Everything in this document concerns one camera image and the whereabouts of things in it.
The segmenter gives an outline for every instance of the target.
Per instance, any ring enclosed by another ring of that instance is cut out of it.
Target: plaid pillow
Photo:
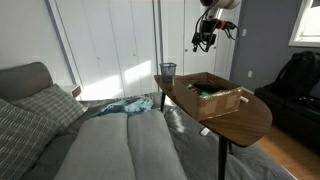
[[[60,124],[60,132],[63,132],[88,109],[57,84],[31,97],[19,99],[13,104],[37,115],[56,120]]]
[[[19,179],[58,130],[54,120],[0,99],[0,179]]]

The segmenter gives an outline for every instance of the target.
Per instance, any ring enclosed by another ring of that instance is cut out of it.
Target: wooden table
[[[160,75],[155,75],[154,79],[162,89],[161,111],[166,96],[182,107],[173,94],[172,83],[163,82]],[[246,91],[242,96],[249,102],[241,102],[237,112],[199,122],[219,135],[219,180],[225,177],[228,142],[247,147],[263,137],[272,124],[272,114],[266,104]]]

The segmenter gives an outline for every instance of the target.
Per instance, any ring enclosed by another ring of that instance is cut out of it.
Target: blue cloth
[[[106,105],[100,110],[99,116],[109,113],[127,113],[128,116],[141,114],[150,111],[153,106],[153,101],[147,97],[138,97],[127,100],[120,100]]]

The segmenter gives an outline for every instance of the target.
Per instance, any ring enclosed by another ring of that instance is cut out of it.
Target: window
[[[320,0],[303,0],[290,46],[320,47]]]

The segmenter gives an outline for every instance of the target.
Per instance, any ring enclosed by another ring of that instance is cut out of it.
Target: bed
[[[129,116],[102,112],[140,97],[75,102],[57,89],[39,62],[0,71],[0,179],[217,178],[217,135],[201,136],[170,101],[161,113],[161,93],[142,95],[152,108]],[[229,148],[226,179],[295,178],[254,144]]]

